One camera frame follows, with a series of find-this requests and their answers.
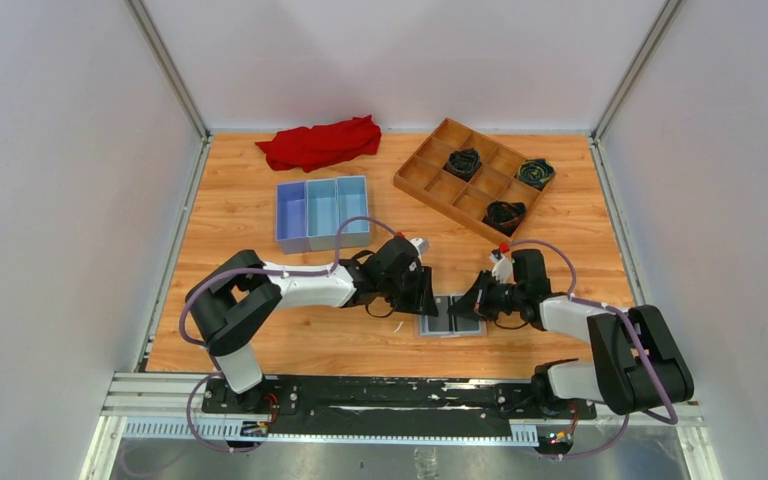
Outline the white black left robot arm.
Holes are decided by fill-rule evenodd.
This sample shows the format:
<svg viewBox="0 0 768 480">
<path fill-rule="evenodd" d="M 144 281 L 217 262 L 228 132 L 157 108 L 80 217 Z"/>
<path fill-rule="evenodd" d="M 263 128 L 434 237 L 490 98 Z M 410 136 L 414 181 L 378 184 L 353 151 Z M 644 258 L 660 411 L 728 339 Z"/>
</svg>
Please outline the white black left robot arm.
<svg viewBox="0 0 768 480">
<path fill-rule="evenodd" d="M 227 386 L 243 394 L 264 378 L 251 341 L 276 311 L 382 299 L 396 313 L 437 315 L 432 270 L 422 263 L 427 247 L 424 238 L 395 236 L 376 251 L 313 266 L 265 262 L 242 250 L 188 292 L 182 317 L 194 321 Z"/>
</svg>

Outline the dark grey card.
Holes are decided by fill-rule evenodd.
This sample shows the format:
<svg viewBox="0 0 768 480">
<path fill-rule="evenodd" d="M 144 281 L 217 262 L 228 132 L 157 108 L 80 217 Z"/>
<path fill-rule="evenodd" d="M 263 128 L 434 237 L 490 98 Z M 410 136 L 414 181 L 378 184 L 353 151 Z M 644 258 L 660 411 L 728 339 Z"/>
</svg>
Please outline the dark grey card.
<svg viewBox="0 0 768 480">
<path fill-rule="evenodd" d="M 483 322 L 472 318 L 455 317 L 453 330 L 458 335 L 480 335 L 483 332 Z"/>
</svg>

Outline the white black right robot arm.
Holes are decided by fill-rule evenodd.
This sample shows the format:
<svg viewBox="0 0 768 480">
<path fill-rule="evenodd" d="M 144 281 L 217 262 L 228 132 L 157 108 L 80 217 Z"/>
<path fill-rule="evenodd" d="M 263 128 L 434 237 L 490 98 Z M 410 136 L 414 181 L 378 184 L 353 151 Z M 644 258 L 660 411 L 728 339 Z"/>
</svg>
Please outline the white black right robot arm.
<svg viewBox="0 0 768 480">
<path fill-rule="evenodd" d="M 536 367 L 532 400 L 545 408 L 569 400 L 607 406 L 618 415 L 643 413 L 675 425 L 675 406 L 692 399 L 690 370 L 661 311 L 653 305 L 620 308 L 553 290 L 537 249 L 497 253 L 490 270 L 449 308 L 461 318 L 494 321 L 518 315 L 537 330 L 589 345 L 588 361 L 568 359 Z"/>
</svg>

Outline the grey VIP card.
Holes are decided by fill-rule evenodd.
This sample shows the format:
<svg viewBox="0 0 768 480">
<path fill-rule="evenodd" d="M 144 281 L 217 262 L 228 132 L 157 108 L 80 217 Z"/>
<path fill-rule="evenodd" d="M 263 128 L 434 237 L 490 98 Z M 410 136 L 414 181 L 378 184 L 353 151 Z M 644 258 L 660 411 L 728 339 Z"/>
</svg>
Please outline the grey VIP card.
<svg viewBox="0 0 768 480">
<path fill-rule="evenodd" d="M 447 315 L 442 316 L 421 316 L 419 319 L 420 336 L 447 336 L 452 333 L 450 318 Z"/>
</svg>

